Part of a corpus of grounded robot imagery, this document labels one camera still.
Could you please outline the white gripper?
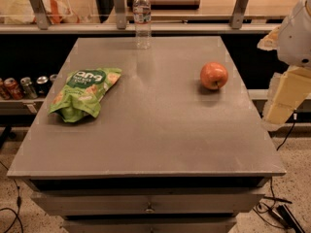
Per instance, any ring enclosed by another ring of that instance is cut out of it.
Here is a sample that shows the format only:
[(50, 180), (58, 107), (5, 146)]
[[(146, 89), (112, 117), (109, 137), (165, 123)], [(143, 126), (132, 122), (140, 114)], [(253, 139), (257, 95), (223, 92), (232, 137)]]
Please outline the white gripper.
[(273, 74), (263, 106), (262, 126), (276, 131), (311, 93), (311, 69), (307, 68), (311, 67), (311, 0), (299, 0), (281, 26), (259, 40), (257, 48), (277, 49), (278, 58), (291, 65), (283, 74)]

